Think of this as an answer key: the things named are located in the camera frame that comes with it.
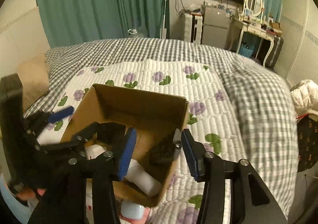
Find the cardboard box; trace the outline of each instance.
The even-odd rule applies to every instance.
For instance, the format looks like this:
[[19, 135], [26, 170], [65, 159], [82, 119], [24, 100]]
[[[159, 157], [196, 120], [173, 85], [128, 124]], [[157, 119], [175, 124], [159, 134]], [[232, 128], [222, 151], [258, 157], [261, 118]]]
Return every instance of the cardboard box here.
[[183, 97], [94, 84], [74, 113], [61, 142], [92, 122], [116, 122], [136, 128], [137, 141], [132, 158], [163, 185], [162, 191], [148, 197], [128, 181], [113, 182], [115, 196], [146, 207], [155, 207], [169, 186], [176, 162], [150, 166], [149, 150], [176, 128], [184, 129], [188, 122], [188, 102]]
[[272, 26], [273, 31], [274, 31], [278, 36], [281, 36], [283, 30], [280, 28], [280, 24], [279, 24], [278, 22], [273, 22], [273, 23], [270, 23], [270, 25]]

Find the gray checkered bedsheet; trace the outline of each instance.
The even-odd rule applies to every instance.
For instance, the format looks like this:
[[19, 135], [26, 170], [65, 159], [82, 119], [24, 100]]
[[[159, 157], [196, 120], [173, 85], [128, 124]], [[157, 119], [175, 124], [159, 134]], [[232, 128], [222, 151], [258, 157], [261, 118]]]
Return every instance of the gray checkered bedsheet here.
[[278, 75], [240, 55], [180, 40], [99, 40], [57, 47], [46, 56], [51, 64], [50, 92], [25, 116], [37, 110], [52, 110], [67, 83], [83, 67], [145, 59], [210, 65], [222, 80], [236, 112], [248, 160], [288, 215], [294, 198], [298, 142], [294, 106]]

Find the silver refrigerator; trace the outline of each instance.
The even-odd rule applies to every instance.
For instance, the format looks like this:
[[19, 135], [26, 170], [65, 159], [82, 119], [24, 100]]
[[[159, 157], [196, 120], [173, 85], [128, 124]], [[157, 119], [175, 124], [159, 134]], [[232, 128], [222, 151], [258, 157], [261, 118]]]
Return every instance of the silver refrigerator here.
[[226, 10], [206, 6], [202, 44], [224, 48], [229, 26], [230, 17]]

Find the pillow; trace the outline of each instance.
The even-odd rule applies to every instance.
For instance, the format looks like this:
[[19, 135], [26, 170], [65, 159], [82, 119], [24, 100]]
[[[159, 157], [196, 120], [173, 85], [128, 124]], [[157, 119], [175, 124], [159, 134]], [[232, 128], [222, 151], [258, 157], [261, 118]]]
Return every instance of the pillow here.
[[24, 111], [49, 91], [50, 65], [45, 63], [45, 60], [45, 55], [38, 55], [21, 63], [17, 68], [16, 72], [23, 85]]

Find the person's hand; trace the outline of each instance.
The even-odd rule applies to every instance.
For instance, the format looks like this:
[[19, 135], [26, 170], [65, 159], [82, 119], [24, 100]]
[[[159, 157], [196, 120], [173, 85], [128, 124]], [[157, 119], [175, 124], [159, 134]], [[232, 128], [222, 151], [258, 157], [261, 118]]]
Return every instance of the person's hand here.
[[[40, 196], [43, 196], [46, 189], [37, 189], [37, 192]], [[22, 201], [29, 201], [31, 199], [36, 199], [36, 195], [30, 188], [23, 188], [22, 192], [16, 194], [16, 197], [19, 198]]]
[[16, 194], [16, 197], [22, 201], [29, 201], [31, 199], [36, 199], [36, 195], [33, 192], [33, 190], [27, 187], [23, 188], [23, 190], [20, 193]]

